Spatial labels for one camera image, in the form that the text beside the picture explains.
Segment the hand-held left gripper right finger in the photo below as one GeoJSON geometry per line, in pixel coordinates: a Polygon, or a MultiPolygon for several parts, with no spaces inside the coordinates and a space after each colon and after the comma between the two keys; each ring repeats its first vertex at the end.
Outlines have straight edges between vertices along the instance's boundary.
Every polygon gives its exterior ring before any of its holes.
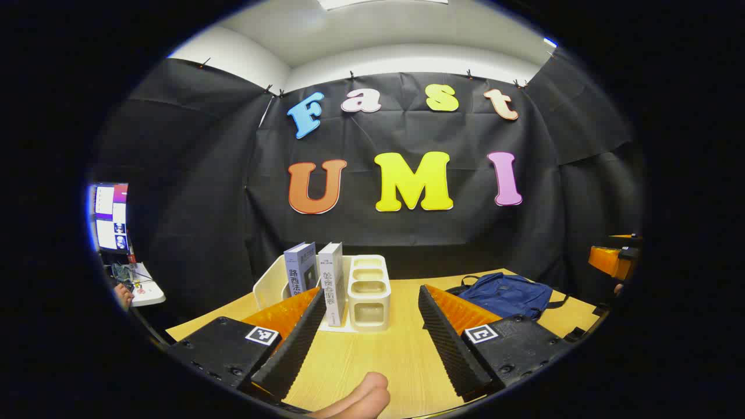
{"type": "Polygon", "coordinates": [[[418,310],[450,384],[465,402],[543,371],[586,334],[576,327],[557,336],[529,316],[500,318],[430,285],[418,290],[418,310]]]}

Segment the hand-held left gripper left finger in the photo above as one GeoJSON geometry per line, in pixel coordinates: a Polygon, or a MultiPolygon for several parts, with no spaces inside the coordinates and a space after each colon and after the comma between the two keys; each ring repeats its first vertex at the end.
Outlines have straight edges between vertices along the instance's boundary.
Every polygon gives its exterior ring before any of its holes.
{"type": "Polygon", "coordinates": [[[316,287],[238,321],[220,316],[167,348],[216,384],[270,401],[284,399],[327,311],[316,287]]]}

